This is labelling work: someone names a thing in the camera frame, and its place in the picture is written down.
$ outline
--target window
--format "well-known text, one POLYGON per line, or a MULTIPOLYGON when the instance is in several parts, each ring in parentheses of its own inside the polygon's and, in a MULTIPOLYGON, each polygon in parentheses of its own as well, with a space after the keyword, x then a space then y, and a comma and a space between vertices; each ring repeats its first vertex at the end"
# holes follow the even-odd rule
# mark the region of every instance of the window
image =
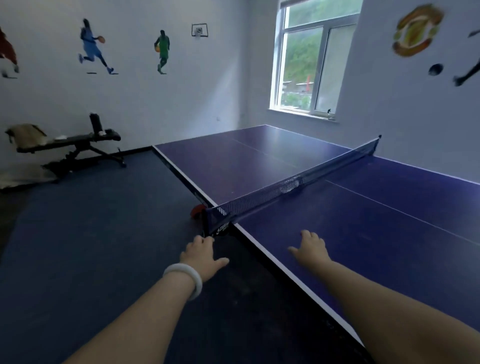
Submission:
POLYGON ((362 0, 297 2, 278 15, 274 105, 333 118, 362 0))

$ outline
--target forearm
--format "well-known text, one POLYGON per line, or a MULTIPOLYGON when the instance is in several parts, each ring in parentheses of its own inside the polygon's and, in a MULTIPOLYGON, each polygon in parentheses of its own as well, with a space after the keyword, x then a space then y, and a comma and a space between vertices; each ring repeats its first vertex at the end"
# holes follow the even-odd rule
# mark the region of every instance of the forearm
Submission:
POLYGON ((471 363, 480 357, 480 334, 460 321, 338 263, 318 265, 314 273, 378 363, 471 363))
POLYGON ((162 363, 195 283, 171 272, 66 363, 162 363))

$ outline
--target blue floor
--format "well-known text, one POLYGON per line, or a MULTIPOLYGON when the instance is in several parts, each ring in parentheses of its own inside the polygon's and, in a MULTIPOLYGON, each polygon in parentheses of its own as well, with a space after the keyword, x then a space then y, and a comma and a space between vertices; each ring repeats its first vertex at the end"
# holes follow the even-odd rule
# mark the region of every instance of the blue floor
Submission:
MULTIPOLYGON (((152 152, 126 162, 32 191, 0 264, 0 363, 61 363, 200 233, 197 200, 152 152)), ((238 240, 215 250, 231 264, 186 306, 166 363, 357 361, 238 240)))

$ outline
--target beige cloth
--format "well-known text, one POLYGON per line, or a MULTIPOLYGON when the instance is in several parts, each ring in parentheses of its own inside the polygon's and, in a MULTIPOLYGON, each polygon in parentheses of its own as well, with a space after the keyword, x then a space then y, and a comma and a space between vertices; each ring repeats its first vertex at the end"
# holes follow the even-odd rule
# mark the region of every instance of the beige cloth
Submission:
POLYGON ((9 128, 6 133, 15 140, 18 148, 28 149, 35 146, 44 146, 47 143, 47 135, 36 125, 19 124, 9 128))

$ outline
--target window pane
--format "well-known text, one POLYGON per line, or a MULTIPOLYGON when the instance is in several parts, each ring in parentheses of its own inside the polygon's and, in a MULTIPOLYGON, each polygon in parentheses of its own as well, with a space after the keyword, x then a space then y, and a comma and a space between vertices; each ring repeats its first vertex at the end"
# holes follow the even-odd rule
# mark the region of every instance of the window pane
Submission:
POLYGON ((310 111, 322 30, 315 28, 284 35, 278 87, 280 107, 310 111))
POLYGON ((354 24, 330 30, 318 92, 317 110, 328 111, 332 109, 331 112, 336 111, 343 74, 356 27, 354 24))
POLYGON ((287 8, 285 28, 360 13, 363 0, 310 0, 287 8))

